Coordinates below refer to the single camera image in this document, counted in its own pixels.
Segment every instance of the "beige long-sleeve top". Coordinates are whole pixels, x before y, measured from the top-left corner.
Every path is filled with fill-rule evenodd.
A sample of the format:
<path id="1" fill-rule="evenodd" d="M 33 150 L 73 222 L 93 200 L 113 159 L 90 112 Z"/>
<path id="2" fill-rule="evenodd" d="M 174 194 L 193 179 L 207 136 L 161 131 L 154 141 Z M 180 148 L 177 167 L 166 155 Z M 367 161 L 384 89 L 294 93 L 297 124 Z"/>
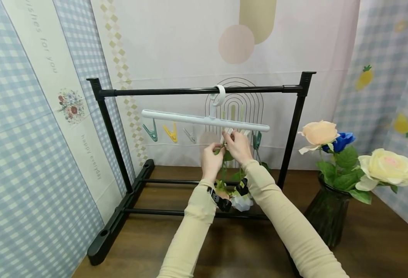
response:
<path id="1" fill-rule="evenodd" d="M 272 222 L 304 278 L 349 277 L 303 214 L 255 160 L 243 166 L 247 187 Z M 170 244 L 158 278 L 193 277 L 199 251 L 215 217 L 216 204 L 207 192 L 213 183 L 202 180 L 193 190 L 185 216 Z"/>

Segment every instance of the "black metal rack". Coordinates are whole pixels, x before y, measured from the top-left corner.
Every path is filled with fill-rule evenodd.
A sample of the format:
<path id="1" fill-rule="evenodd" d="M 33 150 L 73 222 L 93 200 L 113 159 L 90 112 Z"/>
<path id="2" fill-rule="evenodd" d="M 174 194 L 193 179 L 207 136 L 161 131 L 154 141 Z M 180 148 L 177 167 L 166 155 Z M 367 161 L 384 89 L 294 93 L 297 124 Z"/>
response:
<path id="1" fill-rule="evenodd" d="M 296 93 L 297 99 L 295 109 L 293 112 L 292 122 L 289 129 L 288 141 L 286 150 L 284 152 L 283 163 L 279 172 L 277 185 L 282 189 L 286 179 L 286 173 L 289 167 L 289 161 L 292 155 L 292 149 L 295 142 L 295 137 L 298 131 L 298 124 L 300 123 L 301 112 L 303 111 L 304 100 L 309 91 L 310 81 L 315 71 L 303 71 L 301 73 L 300 83 L 298 85 L 283 85 L 283 86 L 268 86 L 268 87 L 229 87 L 225 88 L 226 93 Z M 120 204 L 114 210 L 110 220 L 108 220 L 104 229 L 99 232 L 90 248 L 87 255 L 90 263 L 96 266 L 105 260 L 111 246 L 116 237 L 119 235 L 125 221 L 129 214 L 158 214 L 158 215 L 176 215 L 183 216 L 184 211 L 178 210 L 150 210 L 145 208 L 134 208 L 134 205 L 139 198 L 145 184 L 149 183 L 169 183 L 169 184 L 191 184 L 197 185 L 199 181 L 185 181 L 185 180 L 159 180 L 150 179 L 150 175 L 154 170 L 154 161 L 148 159 L 142 167 L 142 170 L 134 180 L 133 187 L 131 186 L 130 178 L 125 168 L 125 163 L 122 158 L 122 153 L 119 149 L 119 144 L 114 133 L 113 125 L 111 123 L 110 114 L 108 113 L 107 105 L 105 104 L 105 97 L 117 96 L 152 96 L 152 95 L 180 95 L 180 94 L 210 94 L 218 93 L 218 88 L 179 88 L 179 89 L 153 89 L 153 90 L 103 90 L 98 78 L 88 78 L 93 89 L 99 109 L 102 113 L 105 127 L 107 128 L 108 136 L 110 137 L 111 145 L 113 146 L 116 159 L 119 164 L 120 172 L 122 173 L 127 193 L 123 197 Z M 215 217 L 234 218 L 234 219 L 259 219 L 266 220 L 267 217 L 263 214 L 230 214 L 230 213 L 216 213 Z M 298 271 L 291 260 L 292 268 L 296 275 Z"/>

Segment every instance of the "cream rose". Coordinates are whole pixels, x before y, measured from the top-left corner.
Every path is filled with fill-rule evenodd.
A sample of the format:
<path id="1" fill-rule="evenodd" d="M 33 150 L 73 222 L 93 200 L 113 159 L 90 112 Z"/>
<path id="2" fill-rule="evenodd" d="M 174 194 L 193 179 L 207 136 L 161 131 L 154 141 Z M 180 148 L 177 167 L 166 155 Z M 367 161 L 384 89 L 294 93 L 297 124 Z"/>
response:
<path id="1" fill-rule="evenodd" d="M 300 149 L 300 153 L 304 154 L 310 150 L 316 150 L 321 145 L 329 144 L 335 141 L 340 135 L 336 129 L 336 124 L 329 121 L 319 121 L 308 123 L 303 127 L 303 131 L 299 132 L 306 137 L 311 146 L 303 147 Z"/>
<path id="2" fill-rule="evenodd" d="M 358 159 L 365 175 L 355 185 L 356 189 L 370 191 L 380 181 L 397 186 L 408 186 L 407 157 L 385 149 L 376 149 L 372 155 L 361 155 Z"/>

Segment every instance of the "wooden table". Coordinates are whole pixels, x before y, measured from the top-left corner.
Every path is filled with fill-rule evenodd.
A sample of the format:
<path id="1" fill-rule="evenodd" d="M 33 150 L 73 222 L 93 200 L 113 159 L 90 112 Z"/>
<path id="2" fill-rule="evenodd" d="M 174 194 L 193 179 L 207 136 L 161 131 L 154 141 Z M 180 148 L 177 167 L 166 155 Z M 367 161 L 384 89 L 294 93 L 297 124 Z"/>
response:
<path id="1" fill-rule="evenodd" d="M 273 171 L 275 179 L 279 170 Z M 319 189 L 314 171 L 288 172 L 284 193 L 304 211 Z M 157 166 L 151 178 L 201 177 L 196 167 Z M 184 210 L 192 185 L 151 185 L 137 208 Z M 252 213 L 260 212 L 256 205 Z M 82 261 L 73 277 L 156 277 L 182 217 L 130 215 L 106 260 Z M 342 242 L 333 250 L 353 278 L 408 278 L 408 224 L 374 196 L 372 205 L 352 200 Z M 285 249 L 266 220 L 215 219 L 195 269 L 196 278 L 294 277 Z"/>

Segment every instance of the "dark glass vase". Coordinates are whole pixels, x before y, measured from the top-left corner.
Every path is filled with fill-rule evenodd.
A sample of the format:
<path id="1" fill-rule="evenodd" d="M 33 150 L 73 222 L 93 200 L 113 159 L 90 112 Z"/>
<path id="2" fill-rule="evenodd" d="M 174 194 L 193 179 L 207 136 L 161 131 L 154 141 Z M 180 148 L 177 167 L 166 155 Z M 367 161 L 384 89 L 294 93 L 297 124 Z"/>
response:
<path id="1" fill-rule="evenodd" d="M 341 241 L 347 207 L 352 196 L 327 185 L 321 172 L 318 174 L 318 181 L 321 189 L 306 209 L 304 216 L 324 243 L 329 248 L 334 248 Z"/>

